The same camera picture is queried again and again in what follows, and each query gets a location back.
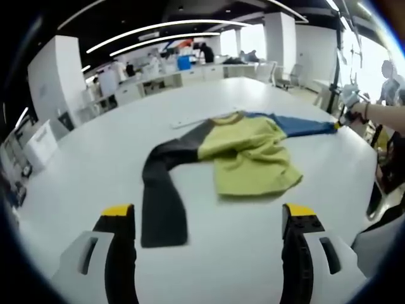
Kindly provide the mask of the person's right hand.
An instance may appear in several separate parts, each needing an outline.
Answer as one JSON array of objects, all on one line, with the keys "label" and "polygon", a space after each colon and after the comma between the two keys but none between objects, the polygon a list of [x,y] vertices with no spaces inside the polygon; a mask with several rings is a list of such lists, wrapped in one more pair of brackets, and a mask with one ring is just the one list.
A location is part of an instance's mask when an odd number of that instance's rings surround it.
[{"label": "person's right hand", "polygon": [[354,103],[347,111],[346,116],[350,123],[360,121],[365,124],[368,120],[363,116],[365,114],[365,105],[363,103]]}]

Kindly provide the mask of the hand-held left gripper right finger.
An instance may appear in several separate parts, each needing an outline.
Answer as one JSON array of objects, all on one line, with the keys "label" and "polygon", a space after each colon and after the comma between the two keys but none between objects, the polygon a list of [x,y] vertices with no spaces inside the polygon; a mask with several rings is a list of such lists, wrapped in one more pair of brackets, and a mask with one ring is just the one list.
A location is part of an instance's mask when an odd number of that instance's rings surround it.
[{"label": "hand-held left gripper right finger", "polygon": [[284,204],[282,239],[282,303],[347,303],[365,284],[357,254],[312,209]]}]

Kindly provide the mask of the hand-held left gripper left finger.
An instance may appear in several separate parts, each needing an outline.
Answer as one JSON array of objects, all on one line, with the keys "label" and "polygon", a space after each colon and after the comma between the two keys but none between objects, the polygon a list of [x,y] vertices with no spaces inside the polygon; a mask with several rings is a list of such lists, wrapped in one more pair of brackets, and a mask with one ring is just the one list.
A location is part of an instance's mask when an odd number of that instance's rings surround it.
[{"label": "hand-held left gripper left finger", "polygon": [[136,303],[134,206],[105,209],[61,254],[52,285],[68,303]]}]

